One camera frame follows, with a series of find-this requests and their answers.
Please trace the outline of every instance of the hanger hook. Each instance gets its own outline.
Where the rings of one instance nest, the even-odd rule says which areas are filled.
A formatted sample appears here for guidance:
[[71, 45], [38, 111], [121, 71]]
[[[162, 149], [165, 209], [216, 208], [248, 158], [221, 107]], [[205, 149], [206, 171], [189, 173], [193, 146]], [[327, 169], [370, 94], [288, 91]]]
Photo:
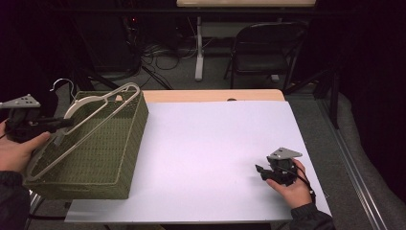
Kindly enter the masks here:
[[52, 86], [52, 89], [50, 89], [50, 92], [52, 92], [52, 91], [55, 90], [56, 84], [57, 84], [58, 82], [60, 82], [60, 81], [69, 81], [69, 82], [71, 83], [71, 97], [72, 97], [72, 99], [74, 100], [74, 99], [75, 99], [75, 96], [74, 96], [74, 83], [73, 83], [71, 80], [68, 80], [68, 79], [58, 79], [58, 80], [56, 80], [56, 81], [54, 82], [54, 85]]

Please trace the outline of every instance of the gray carpet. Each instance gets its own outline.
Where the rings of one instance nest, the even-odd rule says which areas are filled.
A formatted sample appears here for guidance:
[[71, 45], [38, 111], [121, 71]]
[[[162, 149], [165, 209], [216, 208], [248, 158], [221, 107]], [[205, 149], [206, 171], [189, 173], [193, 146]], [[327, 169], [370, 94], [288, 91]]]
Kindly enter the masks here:
[[[182, 58], [176, 64], [173, 57], [158, 57], [161, 67], [171, 68], [171, 70], [160, 70], [152, 63], [148, 65], [150, 69], [156, 70], [164, 76], [174, 89], [227, 89], [229, 81], [223, 79], [228, 58], [216, 53], [218, 49], [209, 47], [206, 49], [205, 67], [203, 81], [194, 80], [195, 58]], [[114, 78], [118, 75], [110, 74], [107, 77]], [[154, 79], [150, 78], [144, 71], [134, 77], [125, 80], [115, 81], [123, 84], [128, 81], [143, 85], [143, 89], [164, 89]], [[105, 86], [95, 82], [98, 90], [107, 89]], [[280, 88], [281, 83], [274, 83], [265, 77], [258, 78], [238, 78], [236, 88]], [[328, 128], [328, 120], [324, 117], [324, 110], [320, 107], [320, 101], [315, 101], [310, 94], [306, 93], [311, 87], [306, 88], [301, 93], [287, 96], [290, 102], [299, 128], [304, 137], [307, 150], [318, 174], [322, 188], [329, 197], [328, 205], [334, 218], [337, 229], [373, 229], [368, 215], [361, 203], [359, 194], [354, 189], [353, 184], [346, 171], [341, 157], [340, 147]], [[63, 114], [67, 107], [69, 93], [66, 87], [58, 90], [60, 106], [57, 114]], [[385, 221], [387, 229], [406, 229], [406, 208], [405, 204], [386, 187], [385, 182], [371, 165], [365, 152], [359, 144], [359, 137], [356, 126], [350, 113], [350, 103], [345, 97], [340, 96], [339, 102], [339, 125], [340, 132], [349, 147], [354, 162], [361, 172], [366, 184], [369, 186], [377, 209], [380, 211]], [[38, 210], [39, 215], [59, 216], [66, 214], [64, 208], [65, 201], [45, 200]], [[272, 228], [276, 229], [280, 224], [273, 223]], [[135, 229], [136, 226], [110, 226], [111, 229]], [[99, 224], [67, 224], [62, 221], [33, 220], [29, 228], [36, 229], [106, 229]]]

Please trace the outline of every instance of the white tabletop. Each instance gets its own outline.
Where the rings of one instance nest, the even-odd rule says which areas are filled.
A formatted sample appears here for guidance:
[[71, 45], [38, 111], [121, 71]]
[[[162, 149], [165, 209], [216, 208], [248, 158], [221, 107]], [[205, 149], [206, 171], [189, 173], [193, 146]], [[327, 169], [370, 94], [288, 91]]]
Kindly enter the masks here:
[[129, 199], [74, 200], [67, 222], [237, 223], [291, 219], [260, 179], [279, 147], [299, 160], [330, 214], [288, 102], [148, 103]]
[[313, 7], [316, 0], [177, 0], [178, 7]]

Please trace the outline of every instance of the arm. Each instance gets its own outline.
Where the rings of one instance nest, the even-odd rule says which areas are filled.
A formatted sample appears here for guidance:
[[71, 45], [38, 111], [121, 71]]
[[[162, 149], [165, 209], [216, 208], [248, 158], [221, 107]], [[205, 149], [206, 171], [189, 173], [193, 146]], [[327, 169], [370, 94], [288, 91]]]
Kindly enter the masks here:
[[[298, 175], [305, 178], [305, 167], [303, 164], [295, 159], [293, 161], [298, 168], [302, 169], [298, 170]], [[316, 205], [312, 203], [308, 187], [302, 180], [297, 179], [294, 184], [287, 187], [271, 179], [267, 179], [266, 183], [280, 193], [292, 208], [291, 215], [293, 220], [290, 222], [291, 230], [335, 229], [332, 217], [317, 210]]]
[[5, 122], [0, 124], [0, 229], [23, 229], [30, 211], [30, 193], [23, 187], [22, 172], [31, 152], [43, 145], [50, 133], [18, 144], [4, 136]]

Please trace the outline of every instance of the green basket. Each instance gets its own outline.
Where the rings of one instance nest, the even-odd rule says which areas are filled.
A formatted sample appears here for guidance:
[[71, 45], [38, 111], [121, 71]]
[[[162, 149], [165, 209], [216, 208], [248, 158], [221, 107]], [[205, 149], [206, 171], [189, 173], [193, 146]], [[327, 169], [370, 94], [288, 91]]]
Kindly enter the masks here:
[[[76, 99], [102, 96], [106, 92], [79, 92]], [[72, 133], [64, 135], [60, 144], [46, 146], [32, 167], [32, 174], [42, 172], [79, 140], [96, 130], [73, 151], [37, 180], [25, 181], [33, 192], [49, 199], [125, 199], [128, 198], [138, 150], [147, 123], [148, 109], [140, 92], [114, 116], [133, 91], [120, 92], [108, 105]], [[75, 125], [98, 110], [104, 102], [87, 103], [73, 114]]]

